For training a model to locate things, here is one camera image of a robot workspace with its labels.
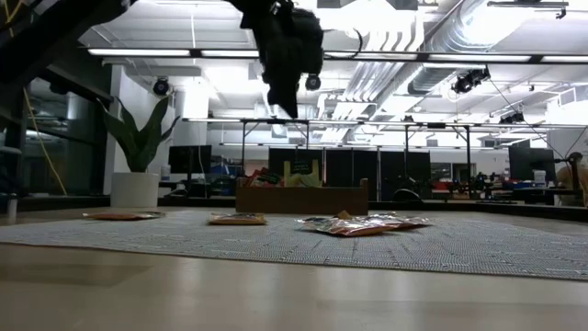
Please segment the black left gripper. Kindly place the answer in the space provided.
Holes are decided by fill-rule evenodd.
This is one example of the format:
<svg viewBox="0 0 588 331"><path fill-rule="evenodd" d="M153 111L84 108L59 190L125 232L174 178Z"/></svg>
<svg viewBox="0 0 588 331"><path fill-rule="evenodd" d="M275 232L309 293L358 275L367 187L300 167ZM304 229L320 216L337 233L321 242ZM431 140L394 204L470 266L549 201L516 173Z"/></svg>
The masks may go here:
<svg viewBox="0 0 588 331"><path fill-rule="evenodd" d="M323 30L309 10L288 0L229 0L243 16L241 29L254 33L260 63L267 76L270 106L298 117L300 74L318 75L323 65Z"/></svg>

